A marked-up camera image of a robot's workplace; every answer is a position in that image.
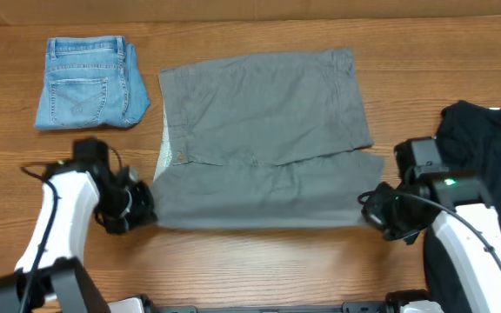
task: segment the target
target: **shorts pocket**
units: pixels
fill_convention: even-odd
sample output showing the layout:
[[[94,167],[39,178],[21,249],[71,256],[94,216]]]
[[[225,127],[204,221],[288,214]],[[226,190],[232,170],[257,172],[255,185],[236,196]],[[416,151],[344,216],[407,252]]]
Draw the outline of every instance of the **shorts pocket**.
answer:
[[[108,78],[50,81],[51,121],[60,126],[96,126],[108,94]]]

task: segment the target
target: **black cable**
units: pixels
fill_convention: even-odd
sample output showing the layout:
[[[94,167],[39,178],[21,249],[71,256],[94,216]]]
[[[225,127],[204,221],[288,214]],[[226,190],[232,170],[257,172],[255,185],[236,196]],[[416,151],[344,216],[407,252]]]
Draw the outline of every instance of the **black cable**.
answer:
[[[115,156],[117,157],[117,161],[119,162],[119,170],[121,170],[123,168],[123,161],[121,160],[121,155],[119,154],[119,152],[117,152],[117,150],[113,147],[110,147],[111,151],[113,151],[113,153],[115,153]]]
[[[409,169],[407,169],[405,171],[405,174],[404,174],[404,184],[405,186],[409,186],[409,182],[410,182],[410,177],[411,177],[411,172],[415,169],[415,166],[410,166]]]
[[[371,197],[372,195],[374,195],[376,193],[375,190],[371,190],[371,191],[366,191],[366,192],[363,192],[362,194],[360,194],[358,197],[357,197],[357,202],[359,202],[361,205],[365,205],[366,202],[368,201],[369,197]]]
[[[28,281],[26,282],[26,287],[24,288],[23,298],[21,299],[21,305],[18,313],[27,312],[26,310],[30,303],[30,294],[32,293],[32,285],[36,280],[37,269],[40,265],[40,261],[42,260],[42,255],[45,252],[45,246],[48,243],[48,239],[50,238],[51,227],[53,226],[53,222],[56,219],[57,203],[59,202],[59,195],[57,194],[56,186],[49,180],[44,179],[42,176],[27,170],[27,167],[32,165],[45,165],[45,163],[31,163],[29,165],[22,166],[21,171],[28,176],[40,180],[42,183],[46,183],[50,187],[51,191],[53,192],[53,207],[51,208],[50,219],[48,220],[48,224],[46,225],[45,231],[43,232],[42,240],[40,241],[40,244],[38,244],[38,252],[36,253],[34,263],[32,264],[32,268],[30,269],[30,279],[28,279]]]
[[[407,192],[401,192],[401,191],[397,191],[397,190],[394,190],[391,193],[394,194],[394,195],[396,195],[396,196],[407,196],[409,198],[416,199],[416,200],[418,200],[420,202],[429,204],[429,205],[431,205],[431,206],[433,206],[435,208],[438,208],[438,209],[440,209],[440,210],[448,213],[449,215],[455,217],[459,222],[461,222],[463,225],[465,225],[465,227],[467,227],[470,231],[472,231],[473,234],[475,234],[475,236],[478,238],[478,240],[480,240],[483,243],[484,247],[488,250],[488,252],[494,258],[494,261],[496,262],[496,265],[500,268],[500,272],[501,272],[501,261],[500,261],[500,258],[498,257],[498,255],[496,254],[496,251],[494,250],[494,247],[492,247],[492,245],[490,245],[488,243],[488,241],[486,241],[486,239],[484,238],[484,236],[481,235],[481,233],[477,229],[475,229],[473,227],[473,225],[471,225],[469,222],[467,222],[458,213],[456,213],[453,210],[450,210],[450,209],[444,207],[440,203],[435,203],[434,201],[425,199],[425,198],[423,198],[421,196],[417,196],[417,195],[413,195],[413,194],[410,194],[410,193],[407,193]]]

